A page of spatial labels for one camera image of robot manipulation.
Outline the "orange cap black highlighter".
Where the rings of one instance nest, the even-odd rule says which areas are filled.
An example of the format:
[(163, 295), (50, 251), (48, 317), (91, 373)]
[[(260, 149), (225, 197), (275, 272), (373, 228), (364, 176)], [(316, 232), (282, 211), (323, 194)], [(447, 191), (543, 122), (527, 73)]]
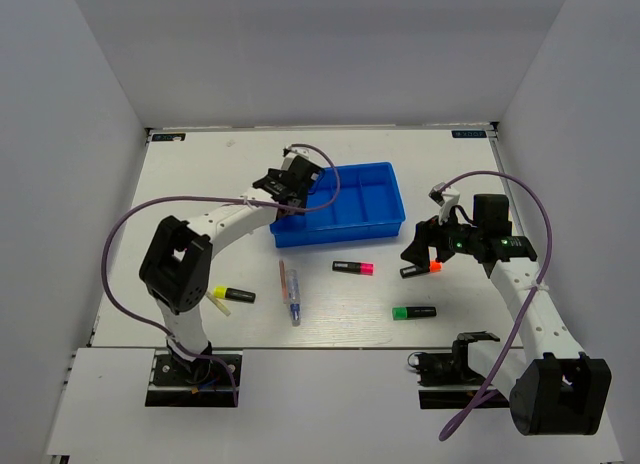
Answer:
[(442, 264), (435, 260), (430, 261), (426, 266), (421, 267), (418, 265), (411, 265), (399, 270), (400, 276), (403, 279), (418, 277), (435, 272), (439, 272), (442, 269)]

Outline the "yellow cap black highlighter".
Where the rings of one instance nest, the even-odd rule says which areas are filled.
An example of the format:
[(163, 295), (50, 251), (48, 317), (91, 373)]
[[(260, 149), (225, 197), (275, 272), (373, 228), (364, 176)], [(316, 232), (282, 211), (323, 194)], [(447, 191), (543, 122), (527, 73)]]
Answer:
[(216, 299), (244, 303), (254, 303), (256, 300), (256, 294), (254, 292), (224, 286), (215, 287), (213, 290), (213, 296)]

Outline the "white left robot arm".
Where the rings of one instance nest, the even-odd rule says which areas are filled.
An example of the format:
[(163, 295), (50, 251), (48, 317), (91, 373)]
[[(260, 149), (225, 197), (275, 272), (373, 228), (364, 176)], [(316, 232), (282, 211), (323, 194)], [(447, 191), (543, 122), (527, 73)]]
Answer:
[(293, 151), (279, 169), (270, 169), (233, 202), (186, 220), (168, 216), (159, 223), (139, 277), (161, 311), (170, 332), (167, 345), (179, 356), (177, 371), (188, 382), (202, 382), (211, 371), (211, 345), (199, 305), (213, 258), (254, 230), (292, 215), (293, 208), (304, 208), (323, 173)]

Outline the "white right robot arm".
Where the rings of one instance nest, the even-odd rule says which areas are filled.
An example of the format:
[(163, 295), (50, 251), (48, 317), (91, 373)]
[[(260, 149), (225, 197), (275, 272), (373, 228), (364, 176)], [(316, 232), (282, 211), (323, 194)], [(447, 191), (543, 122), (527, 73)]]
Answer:
[(489, 331), (464, 332), (448, 353), (417, 352), (408, 365), (426, 387), (479, 384), (507, 399), (511, 418), (523, 435), (593, 435), (600, 426), (611, 384), (603, 359), (590, 358), (569, 332), (551, 297), (536, 279), (540, 272), (530, 241), (512, 233), (509, 200), (502, 194), (477, 194), (473, 214), (459, 206), (455, 190), (434, 190), (437, 215), (421, 221), (402, 253), (404, 277), (427, 273), (456, 254), (482, 265), (518, 324), (522, 353), (510, 352), (497, 372), (491, 369), (502, 350)]

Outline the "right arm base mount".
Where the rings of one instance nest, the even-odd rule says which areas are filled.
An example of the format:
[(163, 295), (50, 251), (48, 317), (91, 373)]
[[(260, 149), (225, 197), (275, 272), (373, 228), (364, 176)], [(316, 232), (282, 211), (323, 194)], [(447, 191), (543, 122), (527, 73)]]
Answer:
[(460, 333), (447, 352), (409, 355), (407, 365), (419, 376), (421, 410), (461, 410), (470, 403), (485, 379), (468, 365), (468, 347), (477, 342), (489, 342), (491, 352), (502, 349), (495, 334), (481, 331)]

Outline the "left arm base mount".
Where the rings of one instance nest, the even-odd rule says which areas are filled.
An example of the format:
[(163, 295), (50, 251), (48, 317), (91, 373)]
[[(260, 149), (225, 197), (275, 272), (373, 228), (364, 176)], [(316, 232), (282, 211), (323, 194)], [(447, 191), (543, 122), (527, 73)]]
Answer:
[(145, 397), (148, 408), (234, 408), (232, 383), (217, 362), (205, 362), (193, 374), (168, 353), (152, 361)]

